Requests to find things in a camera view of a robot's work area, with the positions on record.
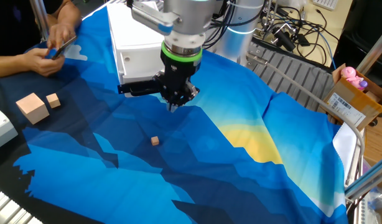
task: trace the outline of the pink object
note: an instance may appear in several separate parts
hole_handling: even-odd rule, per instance
[[[343,77],[347,79],[347,81],[350,82],[351,80],[349,79],[355,78],[357,75],[357,72],[352,67],[345,67],[344,69],[342,69],[341,74]]]
[[[367,82],[364,81],[364,78],[360,78],[357,75],[357,72],[352,67],[346,67],[341,71],[341,74],[343,77],[346,78],[346,80],[351,83],[353,86],[355,86],[359,90],[364,90],[365,87],[368,86]]]

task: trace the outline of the green ring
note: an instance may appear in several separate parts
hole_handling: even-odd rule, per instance
[[[177,55],[174,55],[172,52],[169,52],[169,50],[166,49],[165,43],[162,42],[162,51],[163,53],[168,56],[169,58],[178,61],[178,62],[194,62],[202,58],[202,49],[201,51],[192,57],[179,57]]]

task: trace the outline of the person's hand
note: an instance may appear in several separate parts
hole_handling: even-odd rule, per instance
[[[47,47],[51,50],[57,50],[72,37],[76,36],[75,29],[71,24],[59,23],[50,28],[50,35],[47,41]]]
[[[64,65],[65,57],[59,56],[55,60],[46,59],[49,49],[32,49],[22,55],[22,63],[28,70],[37,72],[44,77],[58,72]]]

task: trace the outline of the wooden block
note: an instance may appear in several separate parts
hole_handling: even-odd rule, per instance
[[[58,99],[57,94],[53,93],[49,96],[46,96],[46,98],[51,108],[56,108],[58,106],[61,106],[61,103],[60,103],[60,100]]]
[[[46,105],[35,93],[16,102],[22,114],[32,123],[36,124],[49,115]]]
[[[157,136],[151,138],[151,143],[153,146],[159,145],[159,139]]]

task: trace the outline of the blue printed cloth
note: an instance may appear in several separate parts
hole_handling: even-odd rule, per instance
[[[0,178],[0,188],[42,221],[58,223],[46,211],[62,209],[112,224],[347,223],[339,127],[326,115],[210,52],[192,77],[200,94],[175,113],[159,95],[118,95],[105,8],[83,21],[71,51],[53,78],[0,79],[24,139],[6,164],[26,183]],[[32,92],[62,104],[34,126],[15,105]]]

